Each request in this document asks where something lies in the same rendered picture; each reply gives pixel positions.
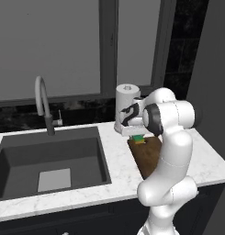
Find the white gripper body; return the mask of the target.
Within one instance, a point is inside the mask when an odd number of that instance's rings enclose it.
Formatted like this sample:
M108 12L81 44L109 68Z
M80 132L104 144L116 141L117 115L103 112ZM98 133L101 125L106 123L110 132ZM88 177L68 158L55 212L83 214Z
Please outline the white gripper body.
M142 126L127 126L123 127L121 130L121 135L123 137L145 135L145 134L146 134L146 128Z

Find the green and yellow sponge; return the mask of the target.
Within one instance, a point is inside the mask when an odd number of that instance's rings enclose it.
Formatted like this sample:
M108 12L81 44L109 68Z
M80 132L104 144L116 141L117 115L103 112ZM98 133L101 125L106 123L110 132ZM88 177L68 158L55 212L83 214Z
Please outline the green and yellow sponge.
M145 142L145 139L143 138L142 135L135 135L132 137L132 139L134 140L136 144L142 144Z

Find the brown wooden cutting board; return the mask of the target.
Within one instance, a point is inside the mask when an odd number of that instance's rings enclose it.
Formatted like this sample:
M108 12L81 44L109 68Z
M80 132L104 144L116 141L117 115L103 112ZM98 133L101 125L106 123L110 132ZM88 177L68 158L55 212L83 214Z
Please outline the brown wooden cutting board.
M146 179L159 161L161 141L157 137L146 137L139 141L128 140L128 145L142 178Z

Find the dark blue counter cabinets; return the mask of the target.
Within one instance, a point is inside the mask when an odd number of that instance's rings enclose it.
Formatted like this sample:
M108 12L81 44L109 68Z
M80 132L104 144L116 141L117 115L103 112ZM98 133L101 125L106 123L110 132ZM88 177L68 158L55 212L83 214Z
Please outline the dark blue counter cabinets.
M202 186L174 216L180 235L203 235L225 184ZM149 209L136 198L0 222L0 235L137 235Z

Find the white paper towel roll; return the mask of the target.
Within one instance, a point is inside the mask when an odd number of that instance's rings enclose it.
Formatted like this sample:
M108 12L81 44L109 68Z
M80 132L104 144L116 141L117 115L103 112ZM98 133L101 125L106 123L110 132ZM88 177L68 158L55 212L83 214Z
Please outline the white paper towel roll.
M122 131L119 120L119 112L131 105L134 97L140 97L141 91L137 85L134 84L120 84L116 88L116 115L114 129L120 133Z

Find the dark grey sink basin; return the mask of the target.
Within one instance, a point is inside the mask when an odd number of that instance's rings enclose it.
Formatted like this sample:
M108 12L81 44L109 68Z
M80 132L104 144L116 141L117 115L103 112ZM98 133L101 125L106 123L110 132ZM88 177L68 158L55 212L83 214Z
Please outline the dark grey sink basin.
M0 201L110 183L97 127L1 140Z

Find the white and grey tap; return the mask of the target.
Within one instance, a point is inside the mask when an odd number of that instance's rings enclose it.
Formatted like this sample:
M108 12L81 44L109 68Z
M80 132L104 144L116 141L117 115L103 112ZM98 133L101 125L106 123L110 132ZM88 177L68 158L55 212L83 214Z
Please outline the white and grey tap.
M47 89L44 79L38 76L35 80L35 100L38 115L44 117L47 133L49 136L55 135L55 127L63 124L61 111L58 111L59 118L54 120L50 112L49 101L47 97Z

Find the dark grey window frame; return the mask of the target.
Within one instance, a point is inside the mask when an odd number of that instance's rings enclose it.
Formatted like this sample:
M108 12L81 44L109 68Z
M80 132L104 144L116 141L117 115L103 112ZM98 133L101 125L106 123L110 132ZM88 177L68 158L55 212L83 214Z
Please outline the dark grey window frame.
M163 85L177 0L0 0L0 107Z

